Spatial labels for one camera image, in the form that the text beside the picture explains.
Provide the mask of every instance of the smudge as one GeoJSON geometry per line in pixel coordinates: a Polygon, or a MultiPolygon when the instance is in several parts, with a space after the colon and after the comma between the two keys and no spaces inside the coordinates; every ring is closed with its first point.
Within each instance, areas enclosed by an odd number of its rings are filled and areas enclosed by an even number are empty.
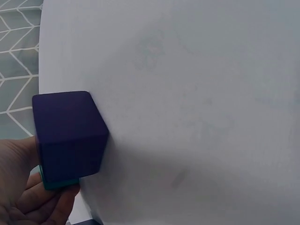
{"type": "Polygon", "coordinates": [[[152,34],[143,37],[136,46],[136,59],[134,60],[135,68],[152,71],[157,63],[158,58],[165,54],[163,41],[165,34],[162,30],[157,29],[152,34]]]}
{"type": "Polygon", "coordinates": [[[204,101],[204,104],[205,105],[212,105],[212,99],[211,98],[208,98],[204,101]]]}
{"type": "Polygon", "coordinates": [[[171,183],[171,187],[173,189],[177,189],[179,185],[184,181],[184,179],[187,177],[189,171],[188,169],[182,169],[174,178],[174,180],[171,183]]]}

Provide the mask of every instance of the purple cube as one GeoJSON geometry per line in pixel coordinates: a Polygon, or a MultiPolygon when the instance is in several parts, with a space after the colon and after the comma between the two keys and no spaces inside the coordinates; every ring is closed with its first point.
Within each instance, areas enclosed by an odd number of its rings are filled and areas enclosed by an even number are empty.
{"type": "Polygon", "coordinates": [[[109,131],[90,93],[35,95],[32,106],[44,183],[97,173],[109,131]]]}

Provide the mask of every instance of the teal base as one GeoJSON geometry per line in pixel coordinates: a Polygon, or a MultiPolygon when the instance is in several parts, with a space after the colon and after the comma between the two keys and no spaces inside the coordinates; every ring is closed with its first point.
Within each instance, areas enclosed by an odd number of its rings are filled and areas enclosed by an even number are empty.
{"type": "Polygon", "coordinates": [[[41,177],[43,180],[45,190],[58,189],[58,188],[62,188],[62,187],[66,187],[66,186],[70,186],[70,185],[79,183],[79,179],[65,180],[65,181],[54,182],[54,183],[45,182],[44,175],[43,175],[43,168],[41,165],[39,166],[39,169],[40,169],[40,173],[41,173],[41,177]]]}

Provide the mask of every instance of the foam cube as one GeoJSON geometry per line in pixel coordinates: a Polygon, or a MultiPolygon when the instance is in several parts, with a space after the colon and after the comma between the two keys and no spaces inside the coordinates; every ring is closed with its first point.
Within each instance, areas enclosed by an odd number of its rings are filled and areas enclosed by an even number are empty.
{"type": "Polygon", "coordinates": [[[46,189],[99,171],[109,131],[90,93],[35,95],[32,107],[46,189]]]}

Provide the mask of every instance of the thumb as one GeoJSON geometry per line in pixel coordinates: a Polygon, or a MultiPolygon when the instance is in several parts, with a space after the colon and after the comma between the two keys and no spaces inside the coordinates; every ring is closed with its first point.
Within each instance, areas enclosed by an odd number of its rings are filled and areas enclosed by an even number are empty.
{"type": "Polygon", "coordinates": [[[39,164],[38,148],[35,137],[29,137],[22,140],[13,140],[15,150],[24,155],[28,160],[30,169],[33,169],[39,164]]]}

